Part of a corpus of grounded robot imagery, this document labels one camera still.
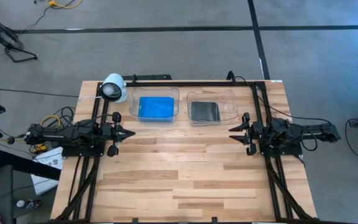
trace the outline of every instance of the plastic bin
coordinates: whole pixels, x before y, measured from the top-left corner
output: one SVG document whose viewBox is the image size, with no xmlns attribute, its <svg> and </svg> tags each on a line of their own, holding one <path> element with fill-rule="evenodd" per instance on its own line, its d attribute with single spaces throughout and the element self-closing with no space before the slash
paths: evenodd
<svg viewBox="0 0 358 224">
<path fill-rule="evenodd" d="M 129 112 L 139 121 L 174 122 L 179 112 L 179 90 L 135 88 Z"/>
<path fill-rule="evenodd" d="M 234 92 L 187 94 L 187 108 L 192 126 L 230 124 L 238 116 Z"/>
</svg>

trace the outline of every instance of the floor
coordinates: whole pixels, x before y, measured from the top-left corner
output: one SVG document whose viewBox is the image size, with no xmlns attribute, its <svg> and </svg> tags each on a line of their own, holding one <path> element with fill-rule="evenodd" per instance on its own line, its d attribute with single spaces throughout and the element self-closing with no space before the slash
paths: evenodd
<svg viewBox="0 0 358 224">
<path fill-rule="evenodd" d="M 259 26 L 358 25 L 358 0 L 254 0 L 254 4 Z M 0 0 L 0 22 L 24 29 L 46 7 L 45 1 Z M 49 9 L 29 29 L 166 26 L 252 26 L 252 20 L 245 0 L 84 0 L 76 9 Z M 317 151 L 305 152 L 318 216 L 358 223 L 358 158 L 344 140 L 345 122 L 358 117 L 358 30 L 263 30 L 260 34 L 263 63 L 267 62 L 272 80 L 283 80 L 292 114 L 328 119 L 342 136 L 335 144 L 319 142 Z M 21 40 L 39 60 L 12 63 L 0 56 L 1 88 L 75 95 L 83 80 L 102 80 L 113 72 L 171 74 L 179 80 L 221 79 L 233 70 L 246 79 L 263 79 L 252 30 L 23 34 Z M 19 134 L 46 114 L 75 106 L 76 100 L 2 92 L 1 104 L 7 110 L 1 116 L 1 129 Z M 358 128 L 349 130 L 349 140 L 358 152 Z M 28 150 L 25 145 L 14 146 Z M 30 183 L 25 174 L 16 174 L 16 180 L 17 186 Z M 53 193 L 41 196 L 45 206 L 18 222 L 47 221 Z M 16 195 L 34 197 L 29 189 Z"/>
</svg>

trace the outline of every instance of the white camera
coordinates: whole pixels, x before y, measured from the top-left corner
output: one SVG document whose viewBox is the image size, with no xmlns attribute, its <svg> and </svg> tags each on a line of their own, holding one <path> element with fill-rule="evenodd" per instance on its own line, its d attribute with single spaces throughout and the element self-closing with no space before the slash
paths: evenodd
<svg viewBox="0 0 358 224">
<path fill-rule="evenodd" d="M 124 102 L 128 97 L 128 92 L 122 76 L 116 73 L 110 74 L 100 86 L 100 95 L 108 101 Z"/>
</svg>

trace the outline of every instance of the wooden tabletop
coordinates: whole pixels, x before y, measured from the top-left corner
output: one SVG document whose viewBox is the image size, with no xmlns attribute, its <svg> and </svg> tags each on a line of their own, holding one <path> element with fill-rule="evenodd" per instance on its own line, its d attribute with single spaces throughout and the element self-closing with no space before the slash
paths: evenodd
<svg viewBox="0 0 358 224">
<path fill-rule="evenodd" d="M 80 98 L 94 96 L 97 83 L 83 82 Z M 266 81 L 266 86 L 270 105 L 290 113 L 283 83 Z M 218 217 L 222 222 L 275 220 L 264 158 L 259 153 L 247 156 L 246 146 L 228 137 L 233 134 L 228 130 L 241 123 L 243 113 L 250 113 L 251 121 L 256 120 L 250 88 L 177 88 L 180 109 L 174 123 L 136 121 L 129 114 L 133 88 L 128 88 L 126 102 L 109 104 L 108 113 L 120 112 L 123 127 L 136 135 L 119 145 L 118 156 L 101 158 L 91 222 L 131 222 L 132 218 L 139 218 L 140 222 L 210 222 L 211 217 Z M 239 110 L 236 123 L 192 127 L 187 113 L 187 93 L 219 93 L 227 89 L 236 95 Z M 75 121 L 89 119 L 93 103 L 93 99 L 79 101 Z M 286 118 L 275 111 L 272 113 L 274 117 Z M 282 160 L 289 191 L 307 213 L 315 216 L 303 164 L 293 156 L 282 156 Z M 67 206 L 76 161 L 77 157 L 69 157 L 64 162 L 51 218 Z M 279 190 L 278 198 L 285 216 Z M 85 215 L 87 199 L 86 192 L 80 217 Z"/>
</svg>

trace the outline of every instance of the transparent bin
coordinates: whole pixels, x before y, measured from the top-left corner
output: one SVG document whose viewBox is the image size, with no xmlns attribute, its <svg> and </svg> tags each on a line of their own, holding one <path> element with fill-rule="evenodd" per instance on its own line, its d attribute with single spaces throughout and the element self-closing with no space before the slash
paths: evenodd
<svg viewBox="0 0 358 224">
<path fill-rule="evenodd" d="M 234 92 L 187 94 L 187 108 L 192 126 L 231 124 L 238 116 Z"/>
<path fill-rule="evenodd" d="M 129 112 L 139 121 L 174 122 L 179 112 L 179 90 L 135 88 Z"/>
</svg>

